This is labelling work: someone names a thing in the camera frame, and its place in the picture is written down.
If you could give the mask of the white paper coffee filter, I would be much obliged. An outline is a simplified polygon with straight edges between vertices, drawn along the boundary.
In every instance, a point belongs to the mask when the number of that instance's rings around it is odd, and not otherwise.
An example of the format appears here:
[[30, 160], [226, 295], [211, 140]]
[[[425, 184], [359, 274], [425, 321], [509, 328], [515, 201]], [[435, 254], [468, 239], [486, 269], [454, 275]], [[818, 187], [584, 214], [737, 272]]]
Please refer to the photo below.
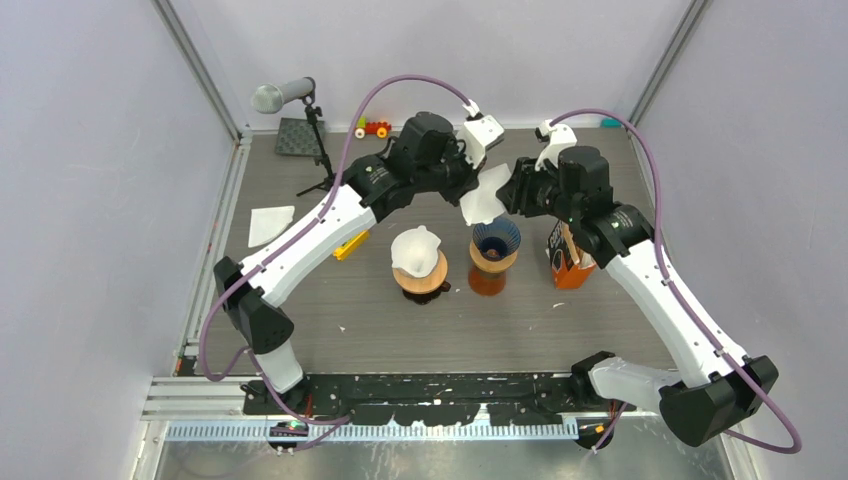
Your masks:
[[406, 230], [391, 244], [392, 268], [412, 278], [424, 278], [438, 264], [440, 245], [441, 239], [424, 225]]

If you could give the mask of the orange coffee filter box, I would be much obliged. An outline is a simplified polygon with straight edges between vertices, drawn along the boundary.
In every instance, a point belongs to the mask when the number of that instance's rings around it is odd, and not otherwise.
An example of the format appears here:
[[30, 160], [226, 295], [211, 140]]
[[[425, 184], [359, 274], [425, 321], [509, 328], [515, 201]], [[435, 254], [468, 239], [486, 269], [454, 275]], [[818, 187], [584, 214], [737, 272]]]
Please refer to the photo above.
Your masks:
[[546, 252], [552, 280], [559, 290], [579, 289], [596, 269], [594, 259], [580, 249], [569, 226], [558, 221], [551, 231]]

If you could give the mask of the amber glass carafe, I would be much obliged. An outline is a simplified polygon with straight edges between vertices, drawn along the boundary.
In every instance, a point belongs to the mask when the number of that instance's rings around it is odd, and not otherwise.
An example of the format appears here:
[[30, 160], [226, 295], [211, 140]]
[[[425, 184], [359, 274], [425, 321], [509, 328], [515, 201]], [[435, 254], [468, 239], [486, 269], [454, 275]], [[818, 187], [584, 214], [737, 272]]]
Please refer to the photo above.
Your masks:
[[470, 288], [481, 296], [495, 296], [503, 291], [507, 281], [507, 272], [487, 272], [472, 267], [468, 273]]

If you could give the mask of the large wooden ring holder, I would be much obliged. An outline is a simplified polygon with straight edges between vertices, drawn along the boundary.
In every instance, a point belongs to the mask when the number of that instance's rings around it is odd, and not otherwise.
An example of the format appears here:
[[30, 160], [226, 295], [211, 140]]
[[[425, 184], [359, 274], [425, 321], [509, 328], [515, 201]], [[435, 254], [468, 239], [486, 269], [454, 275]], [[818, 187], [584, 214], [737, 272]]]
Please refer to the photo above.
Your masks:
[[412, 277], [399, 268], [393, 268], [392, 274], [396, 283], [404, 291], [417, 295], [429, 294], [438, 290], [445, 282], [448, 274], [448, 262], [445, 254], [439, 250], [437, 264], [427, 276]]

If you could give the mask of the dark brown dripper cup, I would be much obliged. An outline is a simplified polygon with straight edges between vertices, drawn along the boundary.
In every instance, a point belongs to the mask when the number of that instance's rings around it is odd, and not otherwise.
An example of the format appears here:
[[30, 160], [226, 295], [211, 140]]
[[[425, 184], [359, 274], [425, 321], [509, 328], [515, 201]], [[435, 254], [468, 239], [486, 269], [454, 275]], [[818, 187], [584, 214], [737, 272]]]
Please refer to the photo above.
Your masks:
[[418, 305], [426, 305], [432, 300], [438, 298], [442, 293], [446, 293], [451, 289], [451, 284], [447, 281], [443, 282], [437, 289], [428, 293], [414, 293], [403, 290], [403, 296]]

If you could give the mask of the small wooden ring holder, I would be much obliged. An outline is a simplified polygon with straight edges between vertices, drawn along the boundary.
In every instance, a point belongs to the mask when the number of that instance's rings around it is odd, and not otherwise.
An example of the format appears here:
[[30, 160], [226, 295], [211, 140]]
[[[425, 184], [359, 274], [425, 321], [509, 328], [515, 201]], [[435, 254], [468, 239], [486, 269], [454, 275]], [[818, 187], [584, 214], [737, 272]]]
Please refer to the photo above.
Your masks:
[[518, 257], [518, 251], [515, 250], [513, 253], [507, 255], [502, 259], [488, 259], [483, 255], [481, 250], [474, 244], [474, 242], [471, 242], [469, 244], [469, 253], [473, 265], [479, 270], [489, 274], [501, 274], [507, 271], [514, 265]]

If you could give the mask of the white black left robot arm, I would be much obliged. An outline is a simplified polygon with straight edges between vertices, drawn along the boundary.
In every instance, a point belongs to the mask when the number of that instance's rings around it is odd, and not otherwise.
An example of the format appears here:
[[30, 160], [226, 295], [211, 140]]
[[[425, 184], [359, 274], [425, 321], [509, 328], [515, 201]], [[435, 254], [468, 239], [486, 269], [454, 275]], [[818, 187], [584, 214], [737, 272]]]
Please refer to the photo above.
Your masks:
[[419, 112], [382, 151], [354, 160], [339, 188], [270, 245], [240, 262], [217, 262], [221, 306], [253, 352], [270, 384], [268, 400], [280, 412], [298, 412], [307, 398], [290, 341], [294, 324], [281, 309], [288, 296], [335, 249], [410, 205], [415, 195], [437, 192], [458, 205], [477, 187], [487, 152], [503, 134], [490, 115], [455, 129], [437, 114]]

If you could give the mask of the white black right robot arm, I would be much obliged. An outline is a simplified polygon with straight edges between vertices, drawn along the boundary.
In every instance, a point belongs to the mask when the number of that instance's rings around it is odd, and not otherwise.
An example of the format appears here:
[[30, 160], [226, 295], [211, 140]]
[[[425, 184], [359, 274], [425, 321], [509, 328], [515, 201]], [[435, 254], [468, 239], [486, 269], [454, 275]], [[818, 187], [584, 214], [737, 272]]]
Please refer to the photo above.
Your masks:
[[607, 351], [575, 363], [571, 397], [584, 410], [609, 400], [659, 414], [678, 440], [697, 447], [756, 413], [779, 371], [729, 339], [654, 242], [655, 230], [633, 205], [617, 202], [609, 163], [590, 146], [563, 150], [558, 162], [516, 160], [496, 197], [510, 214], [550, 215], [638, 305], [675, 364], [659, 370]]

